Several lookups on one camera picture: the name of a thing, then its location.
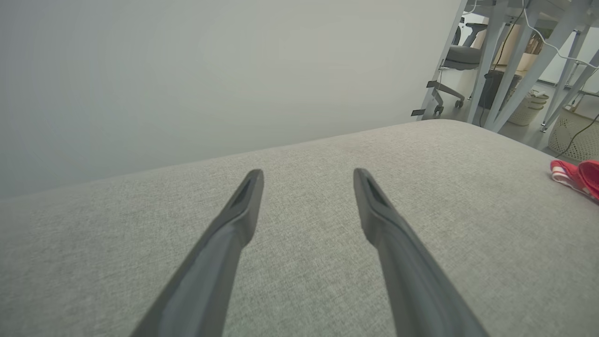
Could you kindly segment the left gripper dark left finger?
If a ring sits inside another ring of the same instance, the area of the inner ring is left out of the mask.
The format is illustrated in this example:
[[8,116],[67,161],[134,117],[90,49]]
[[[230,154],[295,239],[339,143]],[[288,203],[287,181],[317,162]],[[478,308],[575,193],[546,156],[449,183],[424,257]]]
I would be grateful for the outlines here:
[[263,171],[249,171],[130,337],[221,337],[241,252],[256,230],[263,188]]

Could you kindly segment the red and white shirt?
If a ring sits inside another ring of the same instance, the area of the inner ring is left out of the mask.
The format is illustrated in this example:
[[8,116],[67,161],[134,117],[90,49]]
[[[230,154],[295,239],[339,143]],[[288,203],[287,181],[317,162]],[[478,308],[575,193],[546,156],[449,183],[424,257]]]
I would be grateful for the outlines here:
[[554,181],[599,203],[599,161],[586,160],[576,166],[566,161],[553,160],[550,168]]

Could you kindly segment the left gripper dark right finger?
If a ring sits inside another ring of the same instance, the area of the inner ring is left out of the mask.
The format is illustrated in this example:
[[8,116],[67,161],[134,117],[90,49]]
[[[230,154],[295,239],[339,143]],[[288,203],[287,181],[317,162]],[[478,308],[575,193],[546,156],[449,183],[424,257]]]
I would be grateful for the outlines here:
[[489,337],[374,177],[353,172],[361,227],[381,263],[397,337]]

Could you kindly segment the grey office chair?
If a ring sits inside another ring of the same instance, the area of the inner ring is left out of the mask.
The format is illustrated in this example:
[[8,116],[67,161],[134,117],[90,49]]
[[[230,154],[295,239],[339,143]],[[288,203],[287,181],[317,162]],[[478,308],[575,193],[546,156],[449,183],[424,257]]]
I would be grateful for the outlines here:
[[[442,67],[451,68],[454,70],[474,70],[476,69],[482,57],[482,51],[478,48],[473,48],[472,44],[480,32],[487,29],[488,25],[483,23],[467,23],[466,27],[471,28],[471,34],[467,37],[464,45],[455,45],[451,44],[449,47],[449,51],[445,60],[441,63]],[[444,111],[444,102],[441,98],[439,92],[445,92],[452,96],[458,98],[455,102],[456,108],[462,108],[464,101],[466,98],[458,93],[456,90],[443,85],[440,81],[440,77],[436,81],[429,81],[427,84],[428,88],[433,89],[434,100],[436,100],[437,105],[434,109],[433,115],[438,117]]]

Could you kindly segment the large white laundry basket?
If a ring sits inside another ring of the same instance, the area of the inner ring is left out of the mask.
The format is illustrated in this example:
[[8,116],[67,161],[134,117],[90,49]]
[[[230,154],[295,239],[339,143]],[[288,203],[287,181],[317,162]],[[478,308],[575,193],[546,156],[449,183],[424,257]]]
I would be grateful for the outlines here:
[[551,151],[575,161],[599,161],[599,114],[588,118],[569,110],[567,105],[548,137]]

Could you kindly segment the small white laundry basket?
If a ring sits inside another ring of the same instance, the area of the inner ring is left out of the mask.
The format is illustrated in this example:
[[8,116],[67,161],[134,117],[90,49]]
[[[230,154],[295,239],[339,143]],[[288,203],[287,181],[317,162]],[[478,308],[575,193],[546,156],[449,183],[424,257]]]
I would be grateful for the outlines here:
[[545,91],[530,90],[509,117],[508,122],[518,126],[528,126],[544,109],[549,98]]

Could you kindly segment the white partition panel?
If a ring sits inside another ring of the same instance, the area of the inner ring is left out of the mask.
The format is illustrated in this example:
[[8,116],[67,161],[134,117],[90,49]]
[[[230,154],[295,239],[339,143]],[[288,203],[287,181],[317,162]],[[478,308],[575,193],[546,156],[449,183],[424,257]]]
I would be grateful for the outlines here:
[[0,200],[412,121],[466,0],[0,0]]

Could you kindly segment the grey metal desk frame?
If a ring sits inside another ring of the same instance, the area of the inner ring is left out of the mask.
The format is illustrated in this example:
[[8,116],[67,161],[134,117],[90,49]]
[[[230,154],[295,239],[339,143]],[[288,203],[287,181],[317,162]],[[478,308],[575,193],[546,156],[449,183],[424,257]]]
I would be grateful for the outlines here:
[[[486,16],[489,20],[482,44],[481,63],[471,94],[468,123],[474,120],[485,85],[485,75],[489,72],[500,48],[500,36],[505,24],[521,26],[501,85],[484,124],[484,128],[491,132],[499,132],[550,62],[560,56],[560,48],[574,31],[579,30],[584,35],[589,28],[599,26],[599,0],[467,0],[466,7],[473,13]],[[539,27],[551,29],[552,34],[548,39],[543,40],[541,52],[526,71],[511,98],[500,109],[530,36]]]

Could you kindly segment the grey partition foot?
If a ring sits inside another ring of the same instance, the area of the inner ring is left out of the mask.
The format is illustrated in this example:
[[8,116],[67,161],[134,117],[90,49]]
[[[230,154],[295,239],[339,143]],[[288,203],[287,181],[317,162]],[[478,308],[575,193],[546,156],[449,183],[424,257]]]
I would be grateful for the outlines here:
[[438,81],[428,81],[426,84],[426,95],[419,109],[411,112],[411,117],[416,117],[417,121],[426,121],[434,119],[438,110],[443,110],[444,100],[439,94],[440,83]]

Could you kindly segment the black bin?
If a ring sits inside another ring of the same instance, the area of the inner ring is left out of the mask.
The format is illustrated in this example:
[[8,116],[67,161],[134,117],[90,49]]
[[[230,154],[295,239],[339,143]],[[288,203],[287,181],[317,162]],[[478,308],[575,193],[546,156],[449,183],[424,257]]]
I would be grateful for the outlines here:
[[[503,70],[490,70],[488,74],[485,75],[485,85],[482,90],[481,98],[478,102],[479,107],[489,110],[491,109],[496,94],[498,92],[498,88],[501,85],[503,76]],[[503,98],[500,109],[502,109],[505,103],[509,100],[509,98],[511,97],[511,95],[517,88],[518,83],[520,83],[521,80],[522,75],[515,74],[512,77],[511,83],[507,89],[505,98]]]

